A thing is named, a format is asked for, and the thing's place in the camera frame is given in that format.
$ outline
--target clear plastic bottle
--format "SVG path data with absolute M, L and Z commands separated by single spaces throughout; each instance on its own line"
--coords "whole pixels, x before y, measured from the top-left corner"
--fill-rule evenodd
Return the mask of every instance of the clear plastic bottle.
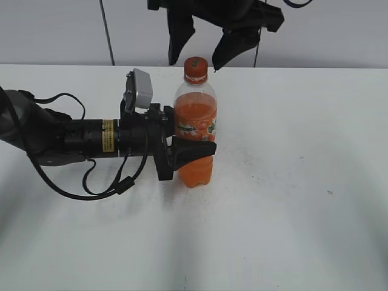
M 207 61 L 192 57 L 184 63 L 184 83 L 175 95 L 175 135 L 193 141 L 214 141 L 217 116 L 215 92 L 207 82 Z M 213 157 L 207 156 L 179 169 L 187 187 L 208 184 Z

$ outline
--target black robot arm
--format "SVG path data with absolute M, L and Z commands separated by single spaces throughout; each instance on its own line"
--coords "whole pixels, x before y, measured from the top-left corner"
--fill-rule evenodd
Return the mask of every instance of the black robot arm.
M 293 8 L 301 8 L 313 0 L 302 4 L 283 1 Z M 148 0 L 147 3 L 149 10 L 167 9 L 170 65 L 177 62 L 195 32 L 193 16 L 222 28 L 223 36 L 212 57 L 215 70 L 256 47 L 263 27 L 269 32 L 277 32 L 284 22 L 281 9 L 267 4 L 267 0 Z
M 64 196 L 83 200 L 89 200 L 84 199 L 85 197 L 94 199 L 98 196 L 71 196 L 65 195 L 66 192 L 61 193 L 50 184 L 51 181 L 47 181 L 48 177 L 42 174 L 41 166 L 62 166 L 85 160 L 95 163 L 96 158 L 119 156 L 125 162 L 130 156 L 143 156 L 137 173 L 133 177 L 126 177 L 123 180 L 125 182 L 120 184 L 123 163 L 112 185 L 106 193 L 103 192 L 106 196 L 107 193 L 121 194 L 134 185 L 148 155 L 154 158 L 159 180 L 171 180 L 173 172 L 180 167 L 215 154 L 214 142 L 187 141 L 173 136 L 174 109 L 165 106 L 162 111 L 160 104 L 151 103 L 151 100 L 150 77 L 138 69 L 127 75 L 124 98 L 120 105 L 120 119 L 74 120 L 65 113 L 42 109 L 37 102 L 47 101 L 35 99 L 27 91 L 4 91 L 0 88 L 0 139 L 25 150 L 35 169 L 51 188 Z M 148 110 L 138 113 L 135 107 Z M 170 136 L 173 136 L 172 143 L 167 145 L 167 138 Z M 89 173 L 90 171 L 84 177 L 83 186 L 86 192 L 91 193 L 86 187 Z

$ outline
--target orange bottle cap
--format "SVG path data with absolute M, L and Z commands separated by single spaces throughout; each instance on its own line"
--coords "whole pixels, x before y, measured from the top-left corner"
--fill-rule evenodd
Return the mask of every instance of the orange bottle cap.
M 202 84 L 207 81 L 207 61 L 199 56 L 184 62 L 184 79 L 190 84 Z

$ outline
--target robotic arm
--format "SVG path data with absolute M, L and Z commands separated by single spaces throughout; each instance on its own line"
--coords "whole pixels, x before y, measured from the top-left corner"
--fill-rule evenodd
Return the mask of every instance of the robotic arm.
M 68 198 L 97 200 L 125 192 L 135 184 L 148 155 L 153 156 L 159 180 L 171 180 L 173 172 L 180 167 L 215 154 L 214 142 L 188 141 L 173 136 L 174 110 L 165 106 L 161 111 L 160 104 L 151 103 L 150 76 L 141 70 L 134 69 L 127 75 L 120 119 L 82 117 L 73 120 L 65 113 L 42 109 L 37 104 L 52 102 L 62 95 L 72 96 L 63 93 L 41 100 L 27 91 L 4 91 L 0 88 L 0 139 L 25 150 L 42 179 L 54 191 Z M 135 108 L 147 111 L 140 114 Z M 171 145 L 167 145 L 166 138 L 169 136 L 173 136 Z M 94 159 L 119 156 L 124 158 L 124 162 L 112 185 L 105 192 L 92 193 L 86 180 L 96 165 Z M 120 181 L 122 168 L 129 156 L 142 156 L 142 163 L 133 176 Z M 85 160 L 94 163 L 82 183 L 84 190 L 92 196 L 73 195 L 59 189 L 41 168 Z

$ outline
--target bottle label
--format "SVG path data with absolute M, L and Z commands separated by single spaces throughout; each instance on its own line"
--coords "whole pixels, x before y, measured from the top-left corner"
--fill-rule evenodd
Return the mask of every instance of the bottle label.
M 216 110 L 212 115 L 203 120 L 188 120 L 176 115 L 175 135 L 179 138 L 191 139 L 192 141 L 214 141 L 216 138 L 216 116 Z

